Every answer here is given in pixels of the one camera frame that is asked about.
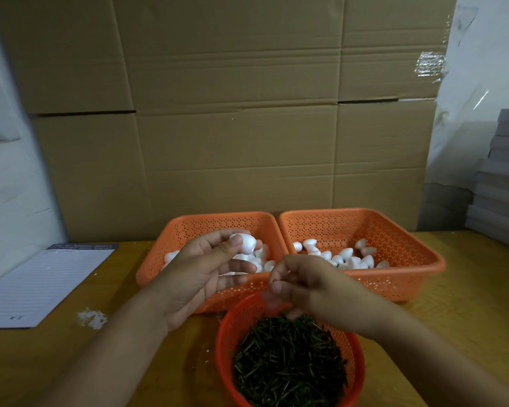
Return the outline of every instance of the red plastic colander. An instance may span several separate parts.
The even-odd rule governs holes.
[[[273,317],[289,307],[283,305],[276,309],[269,309],[262,299],[260,291],[251,294],[237,303],[228,311],[221,323],[217,335],[217,368],[223,379],[226,390],[230,393],[235,403],[240,407],[251,407],[251,404],[239,393],[232,379],[232,357],[230,352],[236,352],[237,345],[250,331],[251,326],[257,323],[256,318],[263,315]],[[348,360],[346,365],[347,380],[349,387],[344,387],[345,396],[341,399],[338,407],[352,407],[358,402],[364,385],[364,354],[360,342],[355,334],[346,333],[328,327],[332,337],[341,349],[341,355]]]

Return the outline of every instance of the paper stack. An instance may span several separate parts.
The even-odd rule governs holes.
[[[483,160],[467,212],[466,227],[509,245],[509,109],[503,109],[498,128]]]

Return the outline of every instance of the orange perforated basket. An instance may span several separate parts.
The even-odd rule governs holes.
[[[184,215],[171,220],[156,239],[147,257],[136,273],[140,286],[145,286],[162,270],[164,255],[180,250],[187,241],[223,228],[244,228],[270,247],[270,260],[279,261],[286,254],[286,245],[275,218],[264,212]],[[196,313],[213,313],[228,310],[242,297],[268,284],[267,272],[248,274],[247,283],[214,294]]]
[[[367,208],[287,211],[279,216],[279,226],[291,254],[292,243],[317,239],[319,250],[338,254],[353,247],[361,238],[377,247],[375,264],[388,260],[387,269],[345,270],[370,290],[392,301],[414,299],[430,274],[445,269],[440,254],[413,237],[385,215]]]
[[[236,347],[257,323],[256,317],[261,318],[264,314],[268,317],[278,315],[287,305],[269,309],[262,299],[262,293],[257,292],[245,297],[236,304],[224,317],[217,335],[217,368],[223,379],[226,390],[230,393],[235,403],[241,407],[250,407],[251,404],[236,390],[232,378],[232,357]],[[344,387],[345,396],[340,400],[338,407],[351,407],[355,405],[362,393],[364,385],[364,354],[356,335],[326,327],[341,349],[341,355],[348,361],[346,366],[349,387]]]

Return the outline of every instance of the brown cardboard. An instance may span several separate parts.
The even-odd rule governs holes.
[[[344,0],[113,1],[138,112],[337,101]]]
[[[441,73],[415,73],[424,51],[443,56],[456,0],[346,0],[339,100],[432,98]]]
[[[337,107],[138,116],[148,171],[333,164]]]
[[[27,112],[133,109],[112,0],[0,0],[0,37]]]
[[[416,229],[435,101],[342,104],[333,207],[373,208]]]
[[[71,241],[155,237],[132,114],[33,120]]]
[[[454,0],[0,0],[74,241],[182,214],[371,207],[415,230]],[[352,103],[337,104],[337,101]]]
[[[336,174],[424,168],[435,101],[341,104]]]
[[[406,230],[415,231],[423,182],[424,168],[336,174],[333,207],[372,208]]]
[[[330,208],[332,164],[148,172],[160,229],[183,214]]]

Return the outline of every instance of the notepad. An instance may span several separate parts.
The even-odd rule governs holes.
[[[0,278],[0,328],[36,327],[118,244],[54,244]]]

